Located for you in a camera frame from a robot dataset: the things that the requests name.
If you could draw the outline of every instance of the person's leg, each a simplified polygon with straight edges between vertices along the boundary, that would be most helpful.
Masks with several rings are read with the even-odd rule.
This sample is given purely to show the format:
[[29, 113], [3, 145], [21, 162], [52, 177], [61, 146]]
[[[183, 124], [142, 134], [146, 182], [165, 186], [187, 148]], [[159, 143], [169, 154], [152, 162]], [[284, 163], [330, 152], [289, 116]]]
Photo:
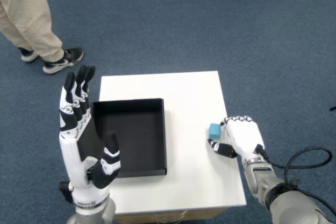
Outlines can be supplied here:
[[28, 51], [32, 51], [33, 48], [16, 29], [13, 23], [9, 20], [7, 13], [0, 2], [0, 31], [9, 39], [14, 46], [24, 48]]
[[1, 2], [8, 19], [21, 34], [20, 36], [16, 33], [10, 37], [5, 35], [7, 38], [18, 42], [24, 39], [26, 43], [20, 41], [24, 44], [20, 47], [28, 51], [34, 50], [46, 61], [55, 62], [64, 56], [62, 42], [51, 30], [47, 0], [1, 0]]
[[14, 46], [20, 49], [21, 59], [25, 62], [31, 62], [38, 57], [36, 52], [33, 52], [31, 45], [25, 40], [21, 33], [9, 20], [7, 13], [0, 2], [0, 31], [9, 39]]

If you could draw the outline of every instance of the black box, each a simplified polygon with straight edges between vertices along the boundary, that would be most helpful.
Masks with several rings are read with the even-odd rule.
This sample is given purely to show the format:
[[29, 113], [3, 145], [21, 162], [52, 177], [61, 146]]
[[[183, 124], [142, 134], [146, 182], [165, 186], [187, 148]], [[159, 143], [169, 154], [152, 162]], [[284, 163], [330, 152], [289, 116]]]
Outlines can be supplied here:
[[120, 149], [118, 177], [167, 174], [163, 99], [94, 102], [91, 114], [78, 141], [80, 153], [86, 153], [82, 160], [99, 158], [101, 141], [95, 139], [112, 131]]

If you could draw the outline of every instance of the white platform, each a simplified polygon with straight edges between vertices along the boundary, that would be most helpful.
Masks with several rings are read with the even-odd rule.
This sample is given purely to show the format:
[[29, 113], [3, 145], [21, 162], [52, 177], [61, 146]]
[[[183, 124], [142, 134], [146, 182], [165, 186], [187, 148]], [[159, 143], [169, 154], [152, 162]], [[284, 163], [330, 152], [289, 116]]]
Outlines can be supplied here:
[[210, 123], [226, 116], [217, 71], [101, 79], [100, 101], [144, 98], [164, 99], [167, 175], [114, 180], [116, 214], [245, 205], [237, 160], [206, 141]]

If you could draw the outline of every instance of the black sneaker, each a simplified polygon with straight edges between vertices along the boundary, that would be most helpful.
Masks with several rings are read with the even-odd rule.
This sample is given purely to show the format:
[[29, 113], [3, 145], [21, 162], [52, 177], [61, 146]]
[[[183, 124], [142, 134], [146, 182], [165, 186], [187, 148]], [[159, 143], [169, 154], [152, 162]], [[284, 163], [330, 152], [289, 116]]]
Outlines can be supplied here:
[[19, 47], [18, 49], [21, 51], [21, 60], [24, 62], [32, 62], [38, 57], [38, 54], [34, 51], [28, 51], [22, 47]]
[[83, 58], [83, 50], [79, 47], [64, 50], [64, 56], [56, 62], [45, 61], [44, 73], [56, 73], [66, 67], [72, 67]]

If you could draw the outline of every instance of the blue block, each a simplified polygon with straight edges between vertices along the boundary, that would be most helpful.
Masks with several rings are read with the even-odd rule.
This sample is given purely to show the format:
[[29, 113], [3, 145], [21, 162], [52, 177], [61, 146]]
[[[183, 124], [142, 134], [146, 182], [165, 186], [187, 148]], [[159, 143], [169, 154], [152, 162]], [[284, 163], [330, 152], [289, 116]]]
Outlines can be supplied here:
[[209, 138], [219, 139], [220, 137], [221, 137], [221, 126], [215, 123], [210, 124]]

